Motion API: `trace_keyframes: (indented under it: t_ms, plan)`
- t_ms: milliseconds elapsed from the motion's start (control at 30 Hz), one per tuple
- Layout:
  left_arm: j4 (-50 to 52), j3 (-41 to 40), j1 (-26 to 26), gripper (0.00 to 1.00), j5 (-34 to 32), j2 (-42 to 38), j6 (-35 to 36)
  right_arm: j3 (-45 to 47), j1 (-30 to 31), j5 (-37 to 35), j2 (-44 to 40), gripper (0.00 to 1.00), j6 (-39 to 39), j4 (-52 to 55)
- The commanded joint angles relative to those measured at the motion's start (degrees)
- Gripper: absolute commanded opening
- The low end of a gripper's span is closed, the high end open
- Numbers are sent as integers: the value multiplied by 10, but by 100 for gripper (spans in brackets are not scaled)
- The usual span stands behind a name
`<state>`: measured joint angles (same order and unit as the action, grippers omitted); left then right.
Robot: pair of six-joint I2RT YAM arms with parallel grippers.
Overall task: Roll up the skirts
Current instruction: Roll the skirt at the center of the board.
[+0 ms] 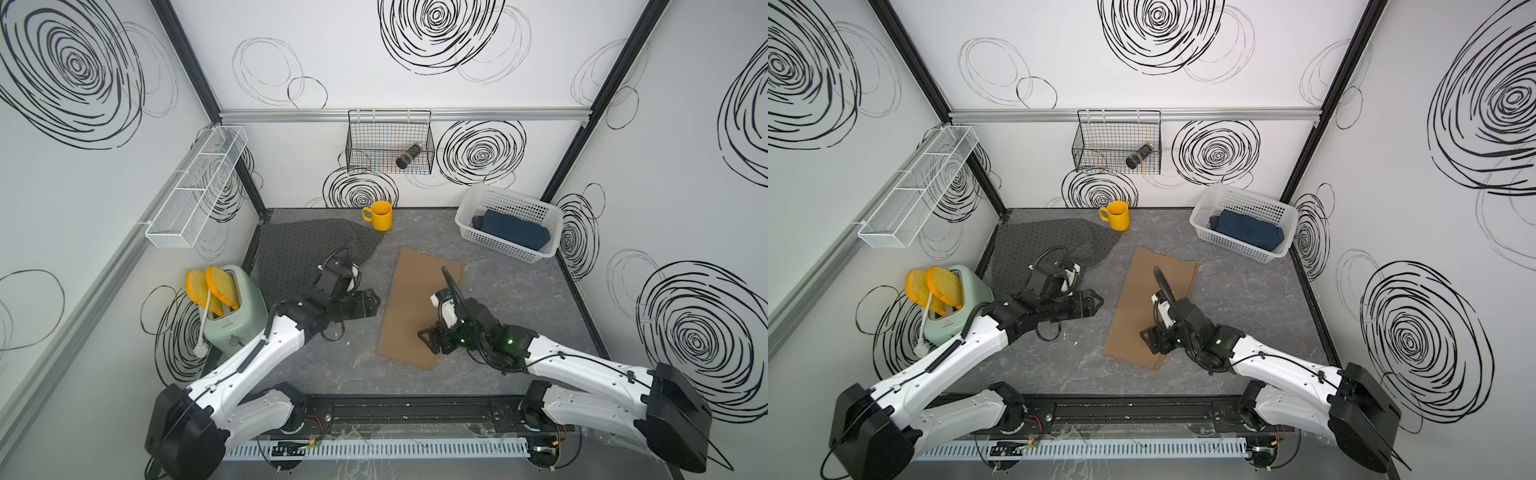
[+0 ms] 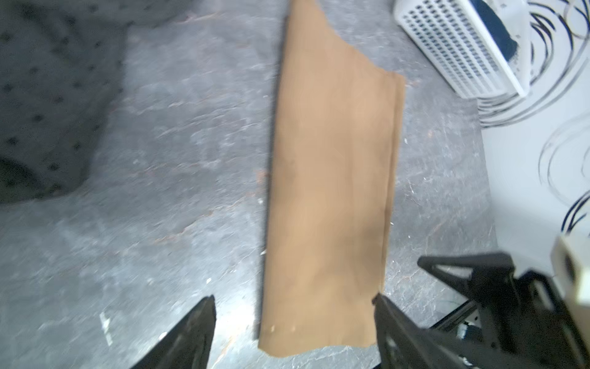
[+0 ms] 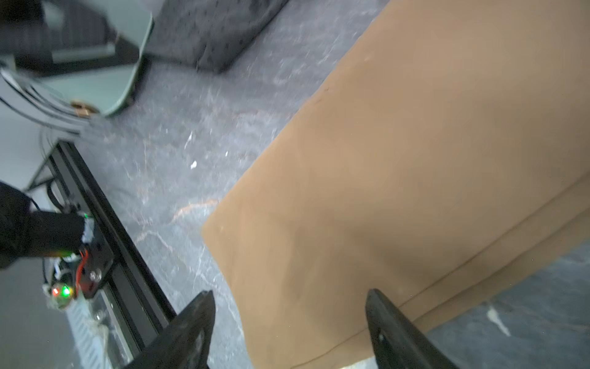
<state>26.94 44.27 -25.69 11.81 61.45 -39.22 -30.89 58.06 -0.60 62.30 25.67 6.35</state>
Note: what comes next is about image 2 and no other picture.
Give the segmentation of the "white perforated plastic basket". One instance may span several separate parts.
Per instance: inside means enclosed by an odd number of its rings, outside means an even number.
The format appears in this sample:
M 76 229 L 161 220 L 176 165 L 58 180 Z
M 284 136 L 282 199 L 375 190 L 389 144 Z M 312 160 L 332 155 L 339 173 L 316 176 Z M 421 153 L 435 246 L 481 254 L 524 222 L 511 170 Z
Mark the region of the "white perforated plastic basket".
M 397 1 L 393 16 L 461 98 L 526 96 L 532 73 L 531 29 L 525 1 L 487 1 L 516 44 L 503 55 L 472 1 Z

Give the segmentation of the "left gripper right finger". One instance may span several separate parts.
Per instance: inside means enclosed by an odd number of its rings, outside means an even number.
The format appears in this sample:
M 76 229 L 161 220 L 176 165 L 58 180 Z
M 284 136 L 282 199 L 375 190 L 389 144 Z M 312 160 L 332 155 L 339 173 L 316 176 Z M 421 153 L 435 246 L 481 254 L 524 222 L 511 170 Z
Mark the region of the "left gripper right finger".
M 418 327 L 389 298 L 373 299 L 378 368 L 542 368 L 524 357 Z

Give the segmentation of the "tan brown skirt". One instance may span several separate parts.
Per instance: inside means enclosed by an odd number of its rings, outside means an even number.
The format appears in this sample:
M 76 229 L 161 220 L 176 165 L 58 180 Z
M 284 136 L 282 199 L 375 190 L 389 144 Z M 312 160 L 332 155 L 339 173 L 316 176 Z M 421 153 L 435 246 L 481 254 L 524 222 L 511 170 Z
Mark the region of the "tan brown skirt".
M 376 342 L 405 80 L 293 1 L 274 125 L 259 348 Z

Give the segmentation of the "blue denim skirt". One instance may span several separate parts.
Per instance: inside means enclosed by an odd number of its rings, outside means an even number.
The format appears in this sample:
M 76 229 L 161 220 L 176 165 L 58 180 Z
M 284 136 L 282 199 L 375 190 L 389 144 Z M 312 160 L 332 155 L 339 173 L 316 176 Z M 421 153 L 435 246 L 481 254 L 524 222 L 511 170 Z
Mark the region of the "blue denim skirt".
M 509 62 L 517 52 L 518 43 L 511 38 L 501 18 L 496 15 L 490 6 L 482 0 L 471 0 L 471 3 L 502 53 L 502 56 Z

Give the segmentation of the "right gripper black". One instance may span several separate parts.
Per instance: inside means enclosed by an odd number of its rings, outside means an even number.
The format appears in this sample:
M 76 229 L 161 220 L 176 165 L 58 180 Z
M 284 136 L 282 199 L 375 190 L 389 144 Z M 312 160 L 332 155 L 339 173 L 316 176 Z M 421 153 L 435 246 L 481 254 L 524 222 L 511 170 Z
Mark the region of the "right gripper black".
M 557 238 L 553 274 L 515 274 L 503 252 L 422 256 L 418 266 L 480 304 L 481 368 L 589 366 L 589 240 Z

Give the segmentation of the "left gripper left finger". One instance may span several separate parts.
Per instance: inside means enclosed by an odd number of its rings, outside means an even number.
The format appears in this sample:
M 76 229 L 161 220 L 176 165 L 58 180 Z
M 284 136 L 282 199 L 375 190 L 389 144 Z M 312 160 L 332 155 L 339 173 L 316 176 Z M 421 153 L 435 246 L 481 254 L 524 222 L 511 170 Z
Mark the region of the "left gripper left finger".
M 201 299 L 132 369 L 206 369 L 216 320 L 214 296 Z

